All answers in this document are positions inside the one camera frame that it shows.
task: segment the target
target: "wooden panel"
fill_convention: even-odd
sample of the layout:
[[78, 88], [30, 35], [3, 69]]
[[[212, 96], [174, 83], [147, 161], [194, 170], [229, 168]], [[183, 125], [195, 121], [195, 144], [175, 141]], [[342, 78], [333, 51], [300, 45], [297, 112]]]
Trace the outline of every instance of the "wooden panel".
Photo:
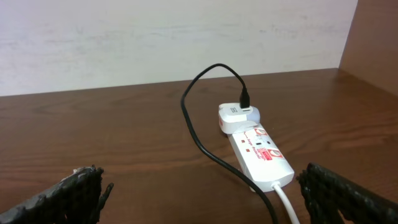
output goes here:
[[[316, 162], [398, 202], [398, 98], [336, 69], [244, 77], [252, 104], [296, 174]], [[179, 100], [188, 82], [0, 98], [0, 212], [80, 166], [115, 187], [101, 223], [269, 223], [261, 199], [193, 143]], [[238, 166], [218, 126], [235, 77], [200, 80], [187, 97], [202, 143]], [[295, 180], [284, 187], [309, 223]], [[274, 192], [280, 223], [290, 223]]]
[[398, 1], [358, 1], [340, 68], [398, 95]]

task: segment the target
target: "black cable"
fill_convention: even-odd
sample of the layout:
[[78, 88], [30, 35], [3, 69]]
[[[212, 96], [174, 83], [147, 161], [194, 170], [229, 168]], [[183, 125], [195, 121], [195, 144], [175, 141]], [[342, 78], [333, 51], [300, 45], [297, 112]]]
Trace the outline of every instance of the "black cable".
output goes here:
[[224, 65], [222, 63], [217, 63], [214, 64], [206, 69], [204, 69], [204, 71], [202, 71], [201, 73], [199, 73], [199, 75], [197, 75], [191, 82], [191, 84], [189, 84], [188, 88], [185, 90], [184, 94], [181, 97], [181, 109], [182, 109], [182, 113], [184, 114], [185, 117], [185, 121], [187, 122], [187, 126], [189, 129], [189, 132], [192, 136], [193, 141], [195, 142], [195, 144], [199, 147], [199, 149], [201, 150], [202, 153], [204, 153], [204, 155], [206, 155], [207, 157], [209, 157], [212, 161], [215, 161], [216, 163], [218, 163], [219, 165], [223, 166], [225, 169], [228, 169], [229, 171], [231, 171], [233, 174], [235, 174], [236, 176], [238, 176], [241, 180], [243, 180], [243, 182], [245, 182], [246, 184], [248, 184], [248, 186], [250, 186], [259, 196], [260, 198], [264, 201], [264, 203], [267, 205], [268, 211], [271, 215], [272, 218], [272, 222], [273, 224], [277, 224], [278, 223], [278, 218], [276, 216], [274, 207], [272, 206], [272, 204], [270, 203], [269, 199], [267, 198], [267, 196], [264, 194], [264, 192], [253, 182], [251, 181], [248, 177], [246, 177], [242, 172], [238, 171], [235, 167], [229, 165], [227, 162], [223, 161], [222, 159], [216, 157], [215, 155], [213, 155], [211, 152], [209, 152], [205, 146], [200, 142], [197, 134], [195, 133], [195, 130], [193, 129], [192, 126], [192, 122], [191, 119], [189, 118], [188, 115], [188, 111], [185, 107], [185, 97], [187, 96], [188, 92], [190, 91], [190, 89], [192, 88], [193, 84], [195, 84], [196, 81], [198, 81], [198, 79], [204, 75], [206, 72], [210, 71], [211, 69], [215, 68], [215, 67], [223, 67], [226, 68], [227, 70], [229, 70], [232, 74], [234, 74], [236, 76], [236, 78], [238, 78], [238, 80], [242, 83], [243, 89], [242, 89], [242, 95], [241, 95], [241, 108], [245, 108], [248, 107], [249, 105], [247, 105], [247, 100], [248, 98], [248, 92], [246, 89], [246, 85], [244, 84], [242, 78], [234, 71], [232, 70], [232, 68], [229, 68], [227, 65]]

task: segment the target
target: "wood grain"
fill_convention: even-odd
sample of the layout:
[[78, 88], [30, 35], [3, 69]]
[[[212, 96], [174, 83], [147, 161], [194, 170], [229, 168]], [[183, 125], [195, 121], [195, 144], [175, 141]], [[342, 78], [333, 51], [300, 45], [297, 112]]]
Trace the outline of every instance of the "wood grain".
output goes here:
[[[244, 77], [261, 123], [296, 174], [319, 163], [398, 202], [398, 98], [337, 69]], [[115, 187], [101, 223], [268, 223], [261, 199], [194, 145], [179, 99], [188, 82], [0, 98], [0, 212], [81, 166]], [[238, 166], [217, 107], [239, 82], [200, 80], [187, 108], [204, 145]], [[309, 223], [297, 181], [284, 188]], [[281, 223], [288, 216], [267, 193]]]
[[398, 1], [359, 0], [340, 68], [398, 95]]

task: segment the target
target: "white plug adapter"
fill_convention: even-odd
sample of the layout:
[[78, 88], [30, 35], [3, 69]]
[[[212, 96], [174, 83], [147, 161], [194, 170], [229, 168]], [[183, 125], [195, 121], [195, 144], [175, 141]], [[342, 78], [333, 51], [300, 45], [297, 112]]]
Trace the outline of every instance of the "white plug adapter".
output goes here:
[[220, 105], [218, 116], [220, 128], [228, 135], [243, 174], [263, 192], [292, 181], [294, 170], [259, 123], [257, 108], [241, 109], [239, 103], [225, 103]]
[[260, 112], [253, 106], [242, 109], [239, 103], [223, 103], [218, 107], [218, 121], [225, 134], [240, 133], [260, 124]]

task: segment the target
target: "power strip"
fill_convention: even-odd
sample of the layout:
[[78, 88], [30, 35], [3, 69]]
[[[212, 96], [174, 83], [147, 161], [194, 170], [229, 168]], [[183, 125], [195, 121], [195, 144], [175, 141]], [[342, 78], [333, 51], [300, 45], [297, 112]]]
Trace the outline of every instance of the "power strip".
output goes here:
[[229, 134], [228, 138], [243, 174], [263, 192], [273, 191], [275, 184], [283, 187], [292, 181], [294, 170], [261, 124], [249, 131]]

